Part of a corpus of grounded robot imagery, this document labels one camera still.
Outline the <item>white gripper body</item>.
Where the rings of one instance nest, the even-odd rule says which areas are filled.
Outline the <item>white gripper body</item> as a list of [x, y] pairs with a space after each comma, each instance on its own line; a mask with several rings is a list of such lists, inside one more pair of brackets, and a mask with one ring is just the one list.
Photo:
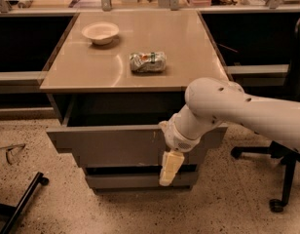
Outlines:
[[172, 116], [168, 120], [168, 127], [163, 130], [166, 145], [177, 152], [190, 152], [199, 142], [197, 139], [189, 139], [183, 136], [176, 128], [175, 117]]

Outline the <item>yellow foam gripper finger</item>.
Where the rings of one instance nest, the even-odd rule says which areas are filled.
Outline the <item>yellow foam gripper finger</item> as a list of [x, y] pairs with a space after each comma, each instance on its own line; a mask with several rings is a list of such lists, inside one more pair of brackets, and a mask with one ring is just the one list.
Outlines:
[[169, 186], [184, 162], [184, 155], [174, 150], [165, 151], [163, 154], [162, 168], [160, 171], [159, 184]]

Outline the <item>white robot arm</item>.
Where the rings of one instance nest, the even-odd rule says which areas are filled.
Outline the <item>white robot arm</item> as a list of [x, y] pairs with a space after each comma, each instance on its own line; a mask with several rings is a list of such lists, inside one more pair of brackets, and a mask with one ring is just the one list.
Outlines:
[[184, 154], [223, 122], [242, 125], [300, 154], [300, 102], [256, 97], [234, 82], [199, 78], [187, 87], [181, 110], [159, 124], [169, 147], [159, 183], [170, 185]]

